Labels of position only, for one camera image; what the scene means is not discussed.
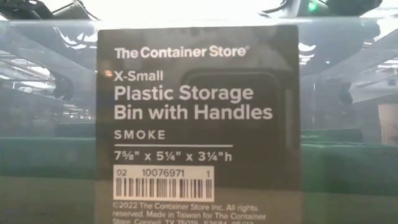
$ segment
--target product label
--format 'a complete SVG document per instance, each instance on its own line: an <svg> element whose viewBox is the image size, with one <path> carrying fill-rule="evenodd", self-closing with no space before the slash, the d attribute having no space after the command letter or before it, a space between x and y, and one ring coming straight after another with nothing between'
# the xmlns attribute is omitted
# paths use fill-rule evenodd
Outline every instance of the product label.
<svg viewBox="0 0 398 224"><path fill-rule="evenodd" d="M101 30L96 223L301 223L297 36Z"/></svg>

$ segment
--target translucent plastic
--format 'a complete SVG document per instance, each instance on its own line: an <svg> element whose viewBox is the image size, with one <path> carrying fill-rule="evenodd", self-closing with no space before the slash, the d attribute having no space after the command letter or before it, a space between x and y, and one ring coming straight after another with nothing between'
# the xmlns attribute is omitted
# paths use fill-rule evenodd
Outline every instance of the translucent plastic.
<svg viewBox="0 0 398 224"><path fill-rule="evenodd" d="M0 223L93 223L99 29L297 24L304 223L398 222L398 20L0 22Z"/></svg>

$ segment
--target black label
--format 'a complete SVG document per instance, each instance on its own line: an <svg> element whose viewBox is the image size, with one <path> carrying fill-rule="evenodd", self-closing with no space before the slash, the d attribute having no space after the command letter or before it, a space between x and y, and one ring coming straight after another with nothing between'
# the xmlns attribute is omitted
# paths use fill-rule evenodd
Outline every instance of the black label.
<svg viewBox="0 0 398 224"><path fill-rule="evenodd" d="M297 36L101 30L96 222L301 223Z"/></svg>

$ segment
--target white barcode sticker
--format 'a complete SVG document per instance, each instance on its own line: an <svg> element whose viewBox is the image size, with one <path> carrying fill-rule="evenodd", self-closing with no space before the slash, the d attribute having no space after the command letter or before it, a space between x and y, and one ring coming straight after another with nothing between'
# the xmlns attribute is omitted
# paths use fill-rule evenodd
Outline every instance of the white barcode sticker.
<svg viewBox="0 0 398 224"><path fill-rule="evenodd" d="M113 199L214 202L214 167L114 165Z"/></svg>

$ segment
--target plastic storage bin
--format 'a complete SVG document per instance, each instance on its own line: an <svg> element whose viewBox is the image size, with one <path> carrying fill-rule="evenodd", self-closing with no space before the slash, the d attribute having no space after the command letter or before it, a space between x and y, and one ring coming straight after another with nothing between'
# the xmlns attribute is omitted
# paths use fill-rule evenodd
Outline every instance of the plastic storage bin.
<svg viewBox="0 0 398 224"><path fill-rule="evenodd" d="M398 33L377 22L1 21L0 223L94 222L98 29L271 24L300 31L303 223L397 223Z"/></svg>

